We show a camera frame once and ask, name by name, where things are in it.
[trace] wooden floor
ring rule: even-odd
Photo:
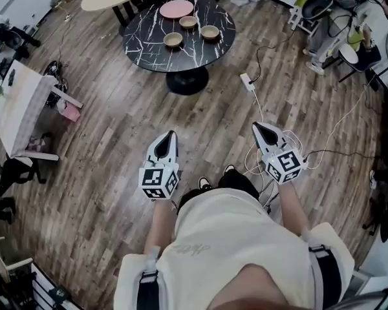
[[[216,183],[229,162],[244,171],[244,157],[253,143],[252,122],[260,120],[260,113],[239,74],[247,71],[254,77],[256,49],[285,40],[291,31],[286,25],[288,9],[273,1],[239,8],[221,0],[235,20],[236,40],[208,68],[207,88],[184,97],[168,91],[164,74],[130,62],[112,10],[84,12],[80,1],[68,7],[70,23],[63,21],[62,11],[48,16],[38,34],[43,44],[25,63],[41,72],[59,57],[60,46],[69,92],[84,104],[81,118],[70,123],[54,114],[42,117],[55,135],[54,152],[60,162],[43,166],[47,184],[33,181],[8,191],[16,197],[19,211],[13,225],[0,222],[0,234],[31,255],[82,307],[110,309],[121,259],[142,250],[152,215],[153,204],[136,188],[147,146],[163,132],[177,132],[183,173],[176,200],[195,187],[199,176]],[[364,75],[355,74],[338,84],[349,71],[345,65],[317,76],[305,66],[308,57],[301,51],[306,42],[307,36],[297,31],[276,49],[262,49],[262,76],[255,83],[264,121],[293,130],[303,143],[303,154],[325,146],[365,82]],[[381,95],[371,90],[368,95],[380,110]],[[362,98],[328,149],[374,155],[379,133],[380,117],[365,108]],[[4,155],[0,143],[1,160]],[[311,155],[310,166],[316,158]],[[318,169],[307,170],[295,182],[310,222],[330,222],[358,265],[372,242],[361,225],[369,217],[368,173],[373,163],[326,153]],[[248,165],[255,166],[255,152]],[[258,176],[252,180],[261,187]],[[275,205],[274,209],[272,216],[280,222]]]

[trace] beige bowl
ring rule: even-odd
[[[182,35],[178,32],[172,32],[164,37],[164,44],[168,47],[177,47],[182,42]]]
[[[201,28],[200,32],[204,38],[214,39],[219,35],[220,30],[216,28],[214,25],[206,25]]]
[[[194,16],[184,16],[179,23],[183,28],[193,28],[197,24],[197,19]]]

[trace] power strip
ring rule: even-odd
[[[241,74],[240,78],[248,92],[253,92],[255,90],[255,87],[248,74]]]

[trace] pink plate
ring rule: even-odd
[[[187,0],[172,0],[160,8],[160,14],[166,18],[181,18],[187,16],[194,5]]]

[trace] hand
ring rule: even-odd
[[[371,51],[371,41],[369,41],[369,43],[366,43],[365,41],[363,42],[363,45],[364,45],[364,47],[365,47],[365,50],[367,51],[367,52],[370,52]]]

